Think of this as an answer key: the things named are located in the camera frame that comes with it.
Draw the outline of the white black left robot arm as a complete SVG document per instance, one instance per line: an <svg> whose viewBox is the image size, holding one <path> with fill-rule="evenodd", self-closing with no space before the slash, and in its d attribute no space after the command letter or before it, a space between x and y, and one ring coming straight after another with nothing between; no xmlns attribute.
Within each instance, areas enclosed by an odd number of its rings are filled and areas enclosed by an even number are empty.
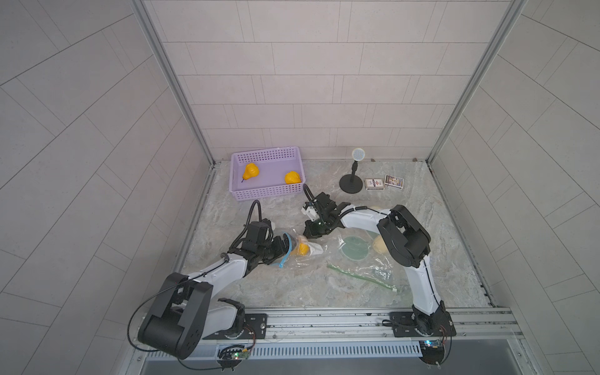
<svg viewBox="0 0 600 375"><path fill-rule="evenodd" d="M151 297L137 341L177 359L186 359L201 339L220 331L240 334L245 307L216 296L225 287L287 256L297 245L289 233L275 235L267 219L247 223L213 265L191 275L172 273Z"/></svg>

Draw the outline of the yellow pear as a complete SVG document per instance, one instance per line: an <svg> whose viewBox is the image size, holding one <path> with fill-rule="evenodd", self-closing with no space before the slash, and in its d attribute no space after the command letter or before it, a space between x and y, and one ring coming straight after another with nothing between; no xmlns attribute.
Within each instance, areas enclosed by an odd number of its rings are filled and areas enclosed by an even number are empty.
<svg viewBox="0 0 600 375"><path fill-rule="evenodd" d="M286 184L300 184L303 182L303 179L298 172L291 171L286 173L284 181Z"/></svg>
<svg viewBox="0 0 600 375"><path fill-rule="evenodd" d="M245 169L242 174L242 182L248 181L252 178L256 178L257 176L259 176L259 174L259 167L254 162L248 163L245 166Z"/></svg>
<svg viewBox="0 0 600 375"><path fill-rule="evenodd" d="M299 243L295 251L297 256L309 256L311 254L310 245L306 242Z"/></svg>

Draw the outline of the blue zip-top bag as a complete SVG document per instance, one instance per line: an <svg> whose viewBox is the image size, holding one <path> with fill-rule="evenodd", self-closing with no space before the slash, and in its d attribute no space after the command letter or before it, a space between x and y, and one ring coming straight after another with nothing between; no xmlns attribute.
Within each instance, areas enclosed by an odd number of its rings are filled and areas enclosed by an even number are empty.
<svg viewBox="0 0 600 375"><path fill-rule="evenodd" d="M284 255L278 262L280 269L301 269L311 266L325 253L325 248L301 234L284 232Z"/></svg>

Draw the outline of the pale round fruit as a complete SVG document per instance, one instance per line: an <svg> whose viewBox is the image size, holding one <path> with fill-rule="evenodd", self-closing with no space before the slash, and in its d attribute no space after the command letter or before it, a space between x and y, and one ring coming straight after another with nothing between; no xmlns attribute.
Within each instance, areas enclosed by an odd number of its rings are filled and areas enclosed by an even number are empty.
<svg viewBox="0 0 600 375"><path fill-rule="evenodd" d="M372 243L373 250L381 255L389 254L388 247L384 242L383 237L377 236Z"/></svg>

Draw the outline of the green zip-top bag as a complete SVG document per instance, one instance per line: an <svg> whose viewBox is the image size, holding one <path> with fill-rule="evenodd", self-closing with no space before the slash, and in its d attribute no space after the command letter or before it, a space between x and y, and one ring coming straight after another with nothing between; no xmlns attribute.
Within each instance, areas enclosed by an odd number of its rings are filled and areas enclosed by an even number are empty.
<svg viewBox="0 0 600 375"><path fill-rule="evenodd" d="M327 242L327 268L397 292L391 257L377 250L377 238L378 235L370 231L336 230Z"/></svg>

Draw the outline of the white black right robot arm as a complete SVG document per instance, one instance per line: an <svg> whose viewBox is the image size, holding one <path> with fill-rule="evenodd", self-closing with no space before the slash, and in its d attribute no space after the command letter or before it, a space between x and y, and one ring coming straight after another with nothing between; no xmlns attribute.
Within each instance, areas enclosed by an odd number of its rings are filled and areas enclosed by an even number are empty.
<svg viewBox="0 0 600 375"><path fill-rule="evenodd" d="M424 337L456 335L450 314L434 284L431 236L405 206L373 209L348 202L337 204L324 192L314 195L307 184L303 190L307 202L302 213L308 217L305 237L321 238L337 228L379 234L389 255L405 269L412 292L411 328Z"/></svg>

